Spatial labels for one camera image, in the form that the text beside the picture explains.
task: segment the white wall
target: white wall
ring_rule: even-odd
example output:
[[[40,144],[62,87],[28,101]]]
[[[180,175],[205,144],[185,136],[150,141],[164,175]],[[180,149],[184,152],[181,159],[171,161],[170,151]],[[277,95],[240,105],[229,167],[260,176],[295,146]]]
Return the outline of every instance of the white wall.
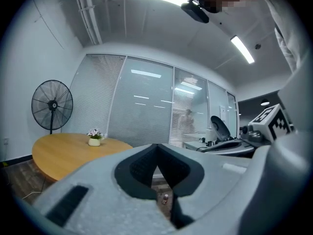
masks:
[[[193,61],[190,57],[188,57],[187,53],[183,56],[177,55],[166,51],[166,47],[165,43],[164,48],[159,49],[147,45],[111,41],[106,42],[103,45],[84,48],[82,55],[97,53],[124,54],[160,61],[208,79],[228,90],[230,93],[236,95],[235,87],[217,72],[196,61]]]
[[[50,79],[70,87],[81,62],[78,57],[82,46],[66,24],[62,3],[59,0],[35,2],[38,9],[34,0],[25,2],[1,44],[2,160],[30,155],[33,143],[48,134],[31,113],[32,96],[41,83]],[[7,149],[3,138],[9,138]]]
[[[247,115],[247,116],[239,116],[239,126],[244,127],[245,125],[248,125],[252,120],[255,119],[257,115]]]
[[[236,87],[236,99],[240,102],[278,91],[284,87],[290,75],[291,73],[288,72],[253,82],[247,81],[245,84]]]

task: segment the white flower pot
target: white flower pot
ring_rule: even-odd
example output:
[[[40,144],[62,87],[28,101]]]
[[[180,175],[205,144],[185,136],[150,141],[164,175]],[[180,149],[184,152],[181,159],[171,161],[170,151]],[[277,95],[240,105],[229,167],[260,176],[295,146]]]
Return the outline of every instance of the white flower pot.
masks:
[[[100,146],[100,139],[89,139],[88,144],[90,146]]]

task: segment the person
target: person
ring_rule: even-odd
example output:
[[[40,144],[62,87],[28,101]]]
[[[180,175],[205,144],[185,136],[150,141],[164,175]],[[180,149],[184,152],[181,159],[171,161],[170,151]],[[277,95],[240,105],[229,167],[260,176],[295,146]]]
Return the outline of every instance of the person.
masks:
[[[181,134],[192,133],[194,131],[194,119],[190,109],[187,109],[186,113],[179,117],[178,126]]]
[[[197,0],[209,12],[212,7],[234,6],[240,0]],[[265,0],[275,21],[275,35],[290,69],[295,72],[312,52],[310,38],[298,15],[287,0]]]

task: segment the fan guard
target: fan guard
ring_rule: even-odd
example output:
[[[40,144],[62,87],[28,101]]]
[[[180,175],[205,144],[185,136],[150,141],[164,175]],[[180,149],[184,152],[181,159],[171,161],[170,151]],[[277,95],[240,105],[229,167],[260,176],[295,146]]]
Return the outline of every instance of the fan guard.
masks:
[[[46,130],[60,129],[73,111],[73,98],[68,87],[58,80],[48,80],[35,90],[31,111],[36,122]]]

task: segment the floor trim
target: floor trim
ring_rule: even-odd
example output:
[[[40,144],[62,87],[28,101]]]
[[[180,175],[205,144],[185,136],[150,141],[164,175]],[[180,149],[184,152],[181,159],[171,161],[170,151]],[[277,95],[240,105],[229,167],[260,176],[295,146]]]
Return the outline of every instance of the floor trim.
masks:
[[[17,158],[17,159],[11,159],[11,160],[7,160],[7,161],[2,161],[1,164],[0,164],[0,168],[7,167],[7,166],[10,166],[10,165],[16,165],[16,164],[19,164],[21,162],[25,162],[25,161],[28,161],[28,160],[31,160],[31,159],[33,159],[33,156],[32,155],[28,155],[28,156],[20,157],[20,158]]]

